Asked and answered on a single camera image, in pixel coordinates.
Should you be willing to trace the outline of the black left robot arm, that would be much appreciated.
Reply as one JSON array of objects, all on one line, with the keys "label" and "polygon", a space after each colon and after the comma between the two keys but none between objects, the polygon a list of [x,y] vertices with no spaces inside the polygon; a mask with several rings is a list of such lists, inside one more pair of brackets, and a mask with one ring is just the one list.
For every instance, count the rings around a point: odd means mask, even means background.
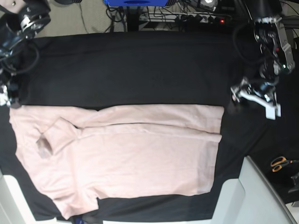
[{"label": "black left robot arm", "polygon": [[[233,44],[240,58],[249,65],[259,66],[259,75],[243,77],[239,84],[230,88],[230,113],[240,112],[253,103],[265,108],[267,119],[281,117],[281,105],[277,103],[276,86],[280,75],[290,74],[295,68],[292,47],[287,39],[282,20],[282,6],[278,0],[237,0],[235,4],[246,19],[238,25],[232,35]],[[250,25],[262,56],[248,59],[241,51],[238,33]]]}]

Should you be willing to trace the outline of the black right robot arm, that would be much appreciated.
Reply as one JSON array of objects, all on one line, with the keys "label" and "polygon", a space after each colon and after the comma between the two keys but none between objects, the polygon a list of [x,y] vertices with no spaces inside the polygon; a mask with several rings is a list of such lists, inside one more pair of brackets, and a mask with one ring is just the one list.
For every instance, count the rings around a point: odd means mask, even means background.
[{"label": "black right robot arm", "polygon": [[[19,85],[14,77],[32,70],[38,63],[40,51],[33,39],[51,21],[47,0],[2,0],[0,11],[0,105],[18,108]],[[14,60],[28,48],[35,59],[25,68],[14,65]]]}]

